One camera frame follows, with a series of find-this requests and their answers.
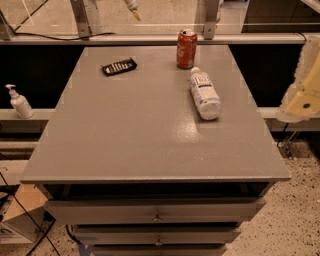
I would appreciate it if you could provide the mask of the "clear blue plastic bottle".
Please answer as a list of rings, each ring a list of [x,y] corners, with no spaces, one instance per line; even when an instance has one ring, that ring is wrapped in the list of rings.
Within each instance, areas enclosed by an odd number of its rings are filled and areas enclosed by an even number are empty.
[[[191,93],[201,118],[214,120],[221,114],[221,100],[214,85],[205,72],[198,67],[191,69]]]

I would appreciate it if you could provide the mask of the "white pump dispenser bottle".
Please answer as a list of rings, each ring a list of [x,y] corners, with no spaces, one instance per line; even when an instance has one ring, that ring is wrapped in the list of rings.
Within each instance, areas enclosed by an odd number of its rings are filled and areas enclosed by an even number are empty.
[[[31,118],[34,114],[34,111],[31,105],[29,104],[28,100],[15,90],[14,85],[7,84],[6,88],[9,90],[9,95],[11,97],[10,103],[12,107],[16,110],[19,117],[22,119]]]

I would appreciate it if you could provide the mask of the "top grey drawer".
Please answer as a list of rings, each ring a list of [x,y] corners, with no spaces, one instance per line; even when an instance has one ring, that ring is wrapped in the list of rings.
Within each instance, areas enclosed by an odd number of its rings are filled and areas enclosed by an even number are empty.
[[[266,204],[251,199],[47,201],[45,209],[69,225],[218,223],[251,220]]]

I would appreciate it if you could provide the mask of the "grey drawer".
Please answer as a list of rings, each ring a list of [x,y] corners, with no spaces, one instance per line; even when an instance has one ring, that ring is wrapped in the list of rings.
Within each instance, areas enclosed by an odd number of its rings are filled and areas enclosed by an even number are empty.
[[[266,204],[251,199],[47,201],[45,209],[69,225],[218,223],[251,220]]]
[[[116,245],[93,246],[95,256],[222,256],[225,245]]]
[[[225,244],[240,234],[236,227],[217,226],[113,226],[75,227],[74,235],[92,245]]]

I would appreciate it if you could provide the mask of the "red soda can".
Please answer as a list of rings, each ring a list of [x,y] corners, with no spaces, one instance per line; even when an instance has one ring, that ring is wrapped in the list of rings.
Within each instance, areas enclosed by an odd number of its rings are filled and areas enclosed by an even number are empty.
[[[197,34],[191,29],[180,31],[177,40],[176,61],[181,69],[190,69],[194,65],[197,47]]]

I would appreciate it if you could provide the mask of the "black snack bag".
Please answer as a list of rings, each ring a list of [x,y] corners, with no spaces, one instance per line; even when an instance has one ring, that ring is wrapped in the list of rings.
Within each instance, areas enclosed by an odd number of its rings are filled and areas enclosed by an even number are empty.
[[[132,71],[136,67],[137,63],[132,58],[129,58],[102,66],[102,71],[107,77],[109,77]]]

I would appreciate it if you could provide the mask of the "white nozzle tool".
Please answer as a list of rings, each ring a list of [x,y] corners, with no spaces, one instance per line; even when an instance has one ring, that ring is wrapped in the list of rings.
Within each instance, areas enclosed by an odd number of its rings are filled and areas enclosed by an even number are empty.
[[[138,11],[137,0],[124,0],[128,10],[133,14],[136,20],[140,21],[141,17]]]

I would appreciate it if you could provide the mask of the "bottom grey drawer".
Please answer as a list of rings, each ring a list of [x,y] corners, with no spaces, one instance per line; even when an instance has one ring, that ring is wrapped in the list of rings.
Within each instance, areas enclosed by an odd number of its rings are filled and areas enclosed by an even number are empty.
[[[95,256],[222,256],[225,245],[116,245],[93,246]]]

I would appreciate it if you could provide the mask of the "middle grey drawer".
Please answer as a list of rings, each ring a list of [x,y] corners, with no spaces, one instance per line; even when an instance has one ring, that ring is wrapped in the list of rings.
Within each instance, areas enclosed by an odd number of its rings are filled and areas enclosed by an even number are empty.
[[[74,235],[92,245],[225,244],[240,234],[236,227],[217,226],[113,226],[75,227]]]

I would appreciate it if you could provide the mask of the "cardboard box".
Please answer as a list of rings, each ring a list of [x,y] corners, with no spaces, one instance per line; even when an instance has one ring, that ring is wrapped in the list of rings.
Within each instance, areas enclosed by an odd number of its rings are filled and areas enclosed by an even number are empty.
[[[39,226],[44,220],[46,197],[32,184],[21,184],[15,193],[21,203],[10,196],[4,207],[0,223],[0,242],[2,244],[34,243],[40,233]]]

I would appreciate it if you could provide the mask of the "right metal frame post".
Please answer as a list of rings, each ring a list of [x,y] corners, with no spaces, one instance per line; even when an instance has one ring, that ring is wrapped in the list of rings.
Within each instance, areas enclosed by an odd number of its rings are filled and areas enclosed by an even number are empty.
[[[212,40],[215,35],[220,0],[206,0],[203,37]]]

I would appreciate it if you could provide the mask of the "metal frame post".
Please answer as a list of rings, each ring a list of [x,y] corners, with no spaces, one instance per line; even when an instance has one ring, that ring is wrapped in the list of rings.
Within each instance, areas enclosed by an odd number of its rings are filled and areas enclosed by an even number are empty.
[[[84,0],[70,0],[72,11],[74,14],[78,36],[86,40],[91,35],[89,21],[87,17]]]
[[[203,37],[212,40],[215,35],[220,0],[206,0]]]

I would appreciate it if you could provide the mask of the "left metal frame post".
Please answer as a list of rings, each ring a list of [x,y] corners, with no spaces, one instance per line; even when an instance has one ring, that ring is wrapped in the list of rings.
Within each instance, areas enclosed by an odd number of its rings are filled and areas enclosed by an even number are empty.
[[[89,21],[87,17],[84,0],[70,0],[72,11],[74,14],[78,36],[86,40],[91,35]]]

